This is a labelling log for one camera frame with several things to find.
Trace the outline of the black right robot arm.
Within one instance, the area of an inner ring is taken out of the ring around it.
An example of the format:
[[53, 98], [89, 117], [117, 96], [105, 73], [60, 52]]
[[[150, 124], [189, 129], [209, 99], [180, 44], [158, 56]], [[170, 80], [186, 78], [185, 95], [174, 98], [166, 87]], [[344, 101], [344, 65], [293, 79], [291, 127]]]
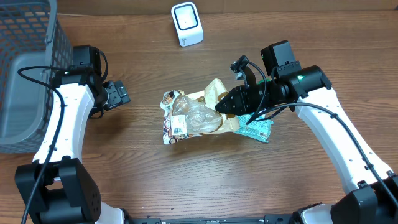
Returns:
[[289, 108], [305, 122], [332, 161], [345, 196], [334, 204], [316, 203], [290, 215], [266, 215], [266, 223], [396, 223], [397, 175], [368, 146], [343, 110], [322, 69], [303, 68], [288, 41], [261, 50], [263, 81], [258, 66], [246, 56], [230, 69], [244, 83], [215, 107], [217, 112], [251, 121], [272, 119]]

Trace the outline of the teal tissue pack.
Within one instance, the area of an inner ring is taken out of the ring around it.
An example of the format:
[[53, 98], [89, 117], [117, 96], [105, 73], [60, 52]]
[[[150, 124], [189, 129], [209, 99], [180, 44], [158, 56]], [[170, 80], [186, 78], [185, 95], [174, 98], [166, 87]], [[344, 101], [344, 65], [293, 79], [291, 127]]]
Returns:
[[260, 122], [253, 121], [250, 124], [246, 124], [250, 118], [251, 114], [238, 116], [239, 129], [234, 133], [253, 138], [260, 142], [268, 143], [268, 138], [271, 135], [271, 127], [274, 122], [271, 120], [265, 120]]

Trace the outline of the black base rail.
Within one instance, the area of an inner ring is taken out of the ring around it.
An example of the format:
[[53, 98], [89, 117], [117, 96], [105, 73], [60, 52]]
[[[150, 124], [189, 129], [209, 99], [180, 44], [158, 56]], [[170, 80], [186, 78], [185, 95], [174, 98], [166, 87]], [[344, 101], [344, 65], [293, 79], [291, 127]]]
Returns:
[[238, 218], [131, 218], [127, 217], [128, 224], [291, 224], [291, 215], [265, 215], [263, 217], [238, 217]]

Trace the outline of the white barcode scanner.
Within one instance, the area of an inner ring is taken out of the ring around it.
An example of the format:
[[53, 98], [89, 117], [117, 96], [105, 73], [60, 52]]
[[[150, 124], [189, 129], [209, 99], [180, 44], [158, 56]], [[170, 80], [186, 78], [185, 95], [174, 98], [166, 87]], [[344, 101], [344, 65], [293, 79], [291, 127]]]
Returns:
[[203, 27], [197, 7], [193, 2], [176, 4], [170, 12], [181, 47], [188, 47], [203, 41]]

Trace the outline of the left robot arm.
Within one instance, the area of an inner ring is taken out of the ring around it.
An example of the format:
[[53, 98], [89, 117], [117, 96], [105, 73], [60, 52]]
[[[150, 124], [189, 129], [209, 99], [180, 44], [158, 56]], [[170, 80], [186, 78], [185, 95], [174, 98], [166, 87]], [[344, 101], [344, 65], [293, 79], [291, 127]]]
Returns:
[[123, 208], [104, 203], [82, 164], [87, 121], [130, 101], [122, 81], [108, 81], [107, 58], [100, 49], [73, 48], [67, 68], [39, 66], [54, 72], [45, 83], [53, 107], [44, 140], [31, 164], [17, 167], [15, 182], [25, 203], [22, 223], [132, 223]]

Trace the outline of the brown snack packet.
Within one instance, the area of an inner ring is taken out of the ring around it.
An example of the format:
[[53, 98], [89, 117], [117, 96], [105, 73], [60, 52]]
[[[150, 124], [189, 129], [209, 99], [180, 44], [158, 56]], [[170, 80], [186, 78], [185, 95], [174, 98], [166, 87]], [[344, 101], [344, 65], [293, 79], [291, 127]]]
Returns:
[[182, 90], [166, 92], [160, 102], [164, 110], [163, 143], [169, 145], [192, 137], [237, 131], [240, 128], [237, 116], [215, 110], [226, 94], [227, 89], [218, 78], [203, 91], [187, 95]]

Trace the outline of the green lid white jar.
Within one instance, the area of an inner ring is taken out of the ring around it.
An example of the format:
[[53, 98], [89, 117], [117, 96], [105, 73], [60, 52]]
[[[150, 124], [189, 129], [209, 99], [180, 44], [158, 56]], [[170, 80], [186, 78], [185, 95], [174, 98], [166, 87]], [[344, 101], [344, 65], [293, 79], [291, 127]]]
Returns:
[[262, 83], [264, 83], [264, 80], [260, 80], [257, 84], [260, 85]]

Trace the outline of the grey plastic shopping basket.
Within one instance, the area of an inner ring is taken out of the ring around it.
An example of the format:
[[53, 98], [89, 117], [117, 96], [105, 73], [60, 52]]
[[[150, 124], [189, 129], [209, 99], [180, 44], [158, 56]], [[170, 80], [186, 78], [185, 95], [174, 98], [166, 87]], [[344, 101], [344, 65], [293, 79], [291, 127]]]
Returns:
[[18, 75], [49, 82], [72, 64], [72, 45], [57, 19], [57, 2], [1, 1], [1, 152], [37, 152], [52, 112], [52, 92]]

